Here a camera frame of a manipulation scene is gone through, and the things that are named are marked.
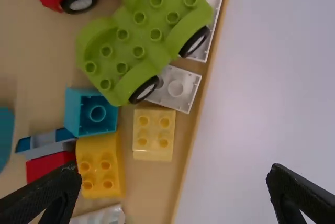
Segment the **blue duplo brick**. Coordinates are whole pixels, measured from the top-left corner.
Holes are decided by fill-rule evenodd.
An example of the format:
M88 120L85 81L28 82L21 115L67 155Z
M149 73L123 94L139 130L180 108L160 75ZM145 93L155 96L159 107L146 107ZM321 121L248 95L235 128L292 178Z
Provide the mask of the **blue duplo brick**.
M95 89L65 91L64 127L76 137L115 132L118 111Z

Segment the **white background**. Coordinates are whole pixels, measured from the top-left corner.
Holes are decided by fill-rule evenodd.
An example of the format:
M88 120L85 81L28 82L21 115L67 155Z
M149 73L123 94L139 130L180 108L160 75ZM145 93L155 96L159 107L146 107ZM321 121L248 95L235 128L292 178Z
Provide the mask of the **white background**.
M335 0L230 0L176 224L277 223L282 163L335 193Z

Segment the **toy car wheel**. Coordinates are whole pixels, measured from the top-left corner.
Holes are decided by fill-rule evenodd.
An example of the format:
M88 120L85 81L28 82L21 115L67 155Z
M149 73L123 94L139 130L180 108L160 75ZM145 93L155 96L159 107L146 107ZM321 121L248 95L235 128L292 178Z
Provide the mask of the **toy car wheel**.
M180 50L179 55L182 58L187 58L206 41L209 34L210 29L207 26L203 26L186 42L186 44Z
M129 102L132 104L137 104L145 100L153 91L156 89L159 84L159 78L153 76L148 79L144 84L142 84L134 93L130 96Z
M88 11L97 4L98 0L62 0L60 5L68 14L80 14Z

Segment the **wooden table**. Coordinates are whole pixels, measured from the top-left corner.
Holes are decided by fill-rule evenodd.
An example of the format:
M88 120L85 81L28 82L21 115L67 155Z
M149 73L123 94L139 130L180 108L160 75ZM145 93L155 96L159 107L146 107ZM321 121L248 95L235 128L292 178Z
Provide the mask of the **wooden table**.
M15 112L13 152L19 138L62 127L67 86L92 86L75 66L75 38L89 21L112 14L119 5L120 0L99 0L92 11L72 16L53 12L38 0L0 0L0 103L9 105ZM227 0L221 8L216 34L222 27L226 6ZM127 224L160 224L173 219L216 51L215 38L206 64L188 59L172 63L201 74L203 80L191 113L177 113L171 163L132 158L134 106L121 109L119 127L124 143L126 173L126 197L121 202L127 214ZM0 197L26 184L25 162L24 156L11 155L0 174ZM80 196L74 215L118 201L87 200Z

